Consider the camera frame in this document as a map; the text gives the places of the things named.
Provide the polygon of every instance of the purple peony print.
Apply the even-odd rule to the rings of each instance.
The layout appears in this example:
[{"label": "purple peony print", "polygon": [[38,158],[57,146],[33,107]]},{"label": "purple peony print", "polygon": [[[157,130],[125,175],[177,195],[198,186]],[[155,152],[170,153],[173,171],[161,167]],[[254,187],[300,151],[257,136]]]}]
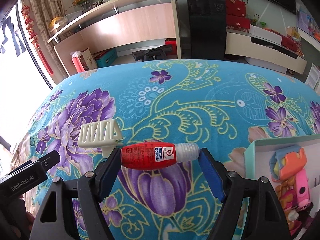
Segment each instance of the purple peony print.
[{"label": "purple peony print", "polygon": [[35,114],[35,119],[34,119],[35,121],[39,121],[44,116],[44,112],[48,111],[49,105],[50,104],[45,104],[45,105],[41,106],[40,110],[37,111]]},{"label": "purple peony print", "polygon": [[296,130],[295,127],[290,123],[293,118],[286,117],[287,112],[284,107],[281,106],[278,111],[275,111],[268,106],[266,109],[266,115],[273,120],[272,122],[268,123],[268,127],[275,136],[289,137],[292,136],[290,129]]},{"label": "purple peony print", "polygon": [[310,110],[312,117],[314,119],[313,126],[315,128],[315,133],[319,134],[320,133],[320,105],[319,103],[314,103],[313,101],[310,102]]},{"label": "purple peony print", "polygon": [[[78,226],[80,226],[82,230],[85,230],[85,224],[82,217],[82,211],[81,211],[79,200],[73,199],[72,204],[73,204],[73,210],[75,212],[77,224]],[[105,201],[103,201],[102,203],[99,203],[99,205],[102,210],[103,216],[107,222],[107,225],[110,226],[110,223],[111,223],[115,227],[119,227],[122,220],[122,215],[116,209],[118,206],[116,198],[113,196],[109,196],[105,199]]]},{"label": "purple peony print", "polygon": [[50,97],[49,101],[53,101],[59,97],[59,95],[62,93],[63,90],[57,89]]},{"label": "purple peony print", "polygon": [[279,86],[275,86],[274,88],[269,83],[263,84],[266,89],[263,90],[267,95],[270,95],[272,101],[276,102],[277,104],[280,101],[284,102],[287,98],[282,95],[282,89]]},{"label": "purple peony print", "polygon": [[84,221],[83,221],[83,217],[82,217],[82,211],[81,211],[81,208],[80,208],[79,200],[73,199],[72,200],[72,204],[73,204],[73,210],[75,212],[77,225],[80,226],[80,228],[82,230],[85,230],[85,225],[84,225]]},{"label": "purple peony print", "polygon": [[37,144],[36,151],[43,154],[43,151],[47,147],[47,142],[50,141],[50,136],[48,135],[48,127],[41,129],[38,132],[38,139],[40,140]]},{"label": "purple peony print", "polygon": [[150,78],[150,82],[159,82],[159,84],[163,84],[164,81],[171,79],[171,76],[165,70],[161,70],[161,72],[153,71],[151,74],[154,75],[154,77]]},{"label": "purple peony print", "polygon": [[121,167],[118,178],[137,202],[161,216],[182,210],[191,189],[191,162],[177,163],[164,169],[138,171]]},{"label": "purple peony print", "polygon": [[111,222],[115,227],[119,227],[122,220],[122,215],[117,210],[118,202],[116,198],[109,196],[104,202],[105,203],[99,203],[99,205],[108,226],[110,226]]},{"label": "purple peony print", "polygon": [[113,118],[116,112],[115,99],[108,91],[96,89],[92,93],[80,93],[70,100],[64,110],[59,112],[48,125],[48,134],[54,137],[47,151],[56,150],[60,154],[60,162],[50,169],[55,175],[57,168],[70,175],[71,163],[84,174],[93,169],[92,157],[94,149],[78,147],[78,136],[82,124]]}]

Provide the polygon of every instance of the wooden desk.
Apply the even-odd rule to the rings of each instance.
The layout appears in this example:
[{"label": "wooden desk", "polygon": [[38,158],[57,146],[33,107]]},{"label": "wooden desk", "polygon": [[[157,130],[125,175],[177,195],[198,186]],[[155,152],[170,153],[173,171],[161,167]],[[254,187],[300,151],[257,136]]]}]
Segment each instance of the wooden desk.
[{"label": "wooden desk", "polygon": [[90,11],[84,13],[83,15],[79,16],[77,19],[73,20],[65,27],[63,27],[60,31],[58,31],[54,36],[52,36],[47,42],[53,41],[55,38],[59,37],[60,35],[78,27],[79,25],[97,17],[107,12],[112,11],[113,9],[117,9],[119,7],[123,7],[130,4],[135,4],[138,2],[147,1],[147,0],[110,0],[105,2]]},{"label": "wooden desk", "polygon": [[70,76],[77,73],[70,53],[87,48],[94,54],[140,41],[176,38],[178,58],[181,58],[176,6],[173,0],[113,15],[66,38],[54,50]]}]

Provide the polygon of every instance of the bed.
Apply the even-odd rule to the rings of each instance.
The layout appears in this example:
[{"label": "bed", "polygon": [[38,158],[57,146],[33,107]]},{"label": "bed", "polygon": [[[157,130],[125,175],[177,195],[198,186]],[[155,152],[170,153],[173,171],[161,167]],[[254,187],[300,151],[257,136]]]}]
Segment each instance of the bed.
[{"label": "bed", "polygon": [[[245,176],[244,151],[252,141],[320,133],[319,101],[297,79],[241,63],[163,60],[91,70],[52,90],[15,148],[12,168],[60,153],[49,179],[24,196],[36,214],[54,176],[79,178],[102,160],[100,149],[78,147],[81,124],[113,118],[125,145],[196,142]],[[73,205],[86,239],[79,202]],[[221,203],[193,161],[152,172],[122,167],[100,206],[115,239],[191,240],[206,239]],[[240,238],[245,208],[234,239]]]}]

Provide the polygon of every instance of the desk shelf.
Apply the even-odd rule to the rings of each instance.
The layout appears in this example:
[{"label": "desk shelf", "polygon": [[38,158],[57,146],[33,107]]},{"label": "desk shelf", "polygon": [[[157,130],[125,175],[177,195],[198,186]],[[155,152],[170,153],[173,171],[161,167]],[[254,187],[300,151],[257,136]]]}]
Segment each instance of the desk shelf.
[{"label": "desk shelf", "polygon": [[135,3],[139,3],[139,2],[143,2],[143,1],[147,1],[147,0],[111,0],[111,1],[105,2],[99,6],[91,9],[90,11],[84,13],[83,15],[79,16],[77,19],[73,20],[69,24],[67,24],[60,31],[58,31],[54,36],[52,36],[47,41],[47,43],[53,41],[56,37],[76,28],[80,24],[83,24],[83,23],[85,23],[95,17],[98,17],[102,14],[105,14],[107,12],[112,11],[114,8],[123,7],[126,5],[135,4]]}]

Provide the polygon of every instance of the white plastic holder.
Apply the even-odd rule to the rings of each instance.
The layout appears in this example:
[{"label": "white plastic holder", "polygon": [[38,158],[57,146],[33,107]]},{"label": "white plastic holder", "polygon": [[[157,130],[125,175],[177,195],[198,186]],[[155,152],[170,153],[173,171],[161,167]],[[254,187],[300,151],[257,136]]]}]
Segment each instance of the white plastic holder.
[{"label": "white plastic holder", "polygon": [[81,125],[78,146],[81,148],[101,148],[102,157],[108,158],[116,146],[122,146],[123,139],[115,119],[91,122]]}]

